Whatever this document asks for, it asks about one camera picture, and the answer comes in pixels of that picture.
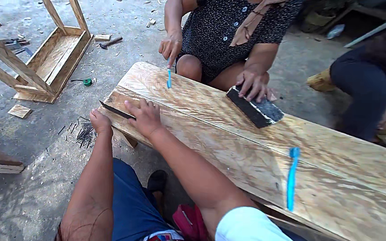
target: sanding block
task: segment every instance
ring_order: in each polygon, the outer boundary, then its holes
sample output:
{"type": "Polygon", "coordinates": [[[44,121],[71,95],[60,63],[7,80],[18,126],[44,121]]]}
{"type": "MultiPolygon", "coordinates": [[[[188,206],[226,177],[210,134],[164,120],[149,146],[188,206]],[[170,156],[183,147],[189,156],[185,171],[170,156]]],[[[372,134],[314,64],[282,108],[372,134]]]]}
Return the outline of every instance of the sanding block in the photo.
{"type": "Polygon", "coordinates": [[[255,99],[250,102],[247,101],[246,96],[248,96],[251,89],[247,91],[244,97],[239,97],[241,89],[242,85],[235,85],[229,89],[226,95],[242,112],[244,112],[244,114],[246,114],[257,128],[268,127],[277,123],[284,117],[284,112],[266,98],[260,103],[257,103],[255,99]]]}

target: dark pants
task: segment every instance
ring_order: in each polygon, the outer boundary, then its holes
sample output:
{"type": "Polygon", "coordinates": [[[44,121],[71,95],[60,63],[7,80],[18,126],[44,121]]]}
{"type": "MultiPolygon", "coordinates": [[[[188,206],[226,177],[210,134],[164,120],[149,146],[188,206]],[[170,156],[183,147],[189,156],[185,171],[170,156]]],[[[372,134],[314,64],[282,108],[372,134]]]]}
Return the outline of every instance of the dark pants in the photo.
{"type": "Polygon", "coordinates": [[[370,141],[386,110],[386,69],[362,57],[365,48],[353,49],[330,67],[334,85],[352,97],[339,130],[370,141]]]}
{"type": "MultiPolygon", "coordinates": [[[[113,171],[113,241],[142,240],[152,233],[172,229],[159,214],[153,194],[142,187],[131,166],[114,158],[113,171]]],[[[306,241],[293,232],[281,230],[293,241],[306,241]]]]}

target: blue toothbrush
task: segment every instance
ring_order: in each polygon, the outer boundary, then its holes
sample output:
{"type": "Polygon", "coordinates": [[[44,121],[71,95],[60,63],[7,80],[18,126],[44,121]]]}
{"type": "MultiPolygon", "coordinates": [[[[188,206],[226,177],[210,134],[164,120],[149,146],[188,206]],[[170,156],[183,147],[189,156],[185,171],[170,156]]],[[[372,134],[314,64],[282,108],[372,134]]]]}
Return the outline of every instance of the blue toothbrush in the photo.
{"type": "Polygon", "coordinates": [[[168,87],[168,89],[170,88],[170,87],[172,87],[172,83],[171,83],[171,69],[170,68],[168,68],[168,81],[166,82],[166,86],[168,87]]]}
{"type": "Polygon", "coordinates": [[[294,189],[296,186],[296,168],[298,157],[300,155],[300,148],[290,148],[290,157],[293,159],[293,164],[288,172],[287,180],[287,209],[293,211],[294,208],[294,189]]]}

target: brown scarf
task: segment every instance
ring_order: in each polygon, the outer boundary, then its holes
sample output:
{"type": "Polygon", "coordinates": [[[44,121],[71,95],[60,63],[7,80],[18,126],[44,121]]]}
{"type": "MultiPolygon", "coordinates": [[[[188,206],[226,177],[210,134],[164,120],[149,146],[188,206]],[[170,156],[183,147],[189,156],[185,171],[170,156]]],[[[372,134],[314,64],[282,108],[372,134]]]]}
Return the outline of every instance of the brown scarf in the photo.
{"type": "Polygon", "coordinates": [[[262,0],[259,5],[247,16],[242,24],[236,30],[230,46],[238,46],[249,41],[257,25],[259,25],[265,13],[272,4],[283,3],[286,0],[262,0]]]}

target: green tape measure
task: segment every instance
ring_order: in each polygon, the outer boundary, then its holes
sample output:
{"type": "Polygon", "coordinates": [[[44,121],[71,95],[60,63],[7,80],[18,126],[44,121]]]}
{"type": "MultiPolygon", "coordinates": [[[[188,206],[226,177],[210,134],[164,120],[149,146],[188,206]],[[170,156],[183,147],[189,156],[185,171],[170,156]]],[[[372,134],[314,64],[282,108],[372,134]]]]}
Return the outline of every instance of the green tape measure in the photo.
{"type": "Polygon", "coordinates": [[[87,79],[72,79],[71,81],[83,81],[83,85],[85,85],[85,86],[92,85],[92,79],[91,78],[87,78],[87,79]]]}

